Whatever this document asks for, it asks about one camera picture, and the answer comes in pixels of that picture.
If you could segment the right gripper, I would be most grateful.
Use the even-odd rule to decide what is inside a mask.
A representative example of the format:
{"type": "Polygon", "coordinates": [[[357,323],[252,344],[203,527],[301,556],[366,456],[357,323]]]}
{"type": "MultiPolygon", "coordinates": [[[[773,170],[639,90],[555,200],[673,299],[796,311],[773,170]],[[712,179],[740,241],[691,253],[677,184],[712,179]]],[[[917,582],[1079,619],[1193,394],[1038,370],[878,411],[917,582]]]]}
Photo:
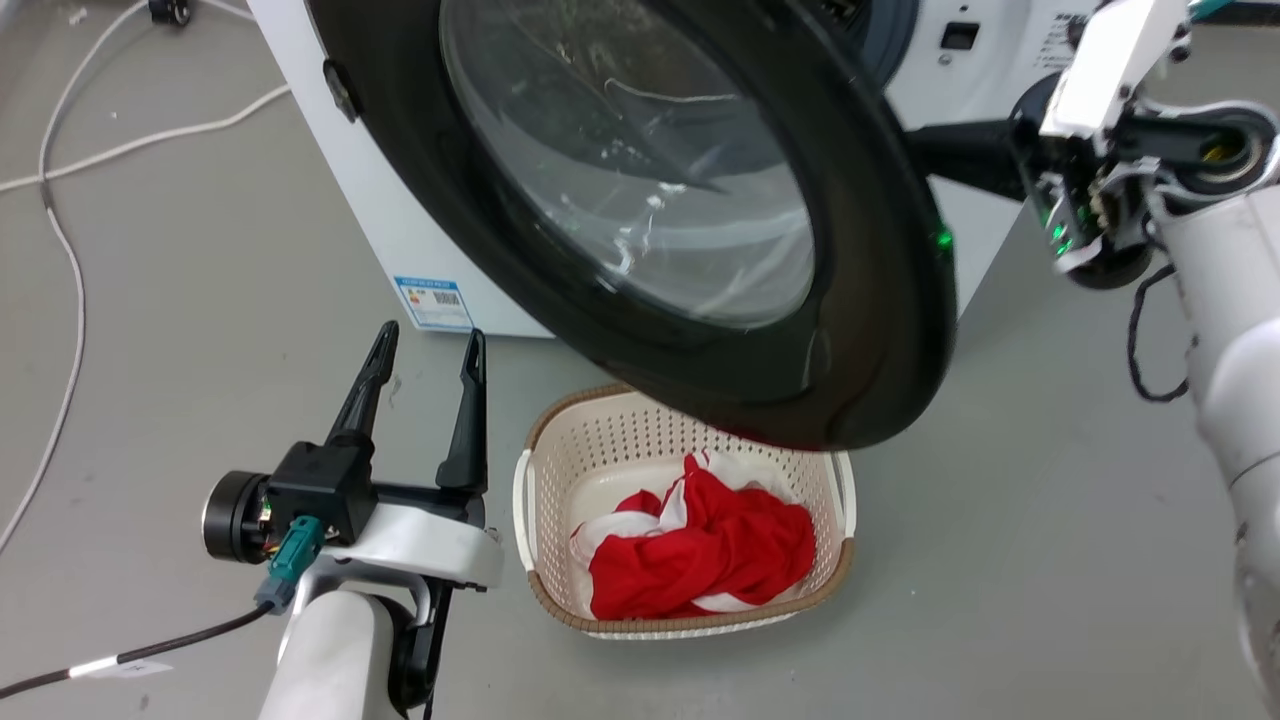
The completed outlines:
{"type": "Polygon", "coordinates": [[[1277,181],[1277,113],[1253,101],[1179,108],[1147,76],[1190,54],[1193,1],[1105,1],[1074,28],[1074,54],[1010,120],[905,133],[925,176],[1028,196],[1059,274],[1087,290],[1142,277],[1155,204],[1197,211],[1277,181]]]}

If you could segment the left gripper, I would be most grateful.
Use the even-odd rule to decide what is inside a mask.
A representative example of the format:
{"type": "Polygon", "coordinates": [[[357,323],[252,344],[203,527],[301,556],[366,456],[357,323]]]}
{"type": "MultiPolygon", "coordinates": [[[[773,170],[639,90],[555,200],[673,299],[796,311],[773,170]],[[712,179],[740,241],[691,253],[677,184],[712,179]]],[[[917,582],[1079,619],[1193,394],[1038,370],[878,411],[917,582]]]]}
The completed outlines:
{"type": "Polygon", "coordinates": [[[398,585],[431,612],[452,589],[499,583],[500,541],[485,521],[488,488],[486,336],[472,329],[462,396],[438,488],[376,483],[372,429],[392,378],[397,320],[375,337],[325,443],[292,445],[273,471],[229,471],[211,489],[202,542],[219,560],[265,570],[253,603],[301,612],[348,582],[398,585]]]}

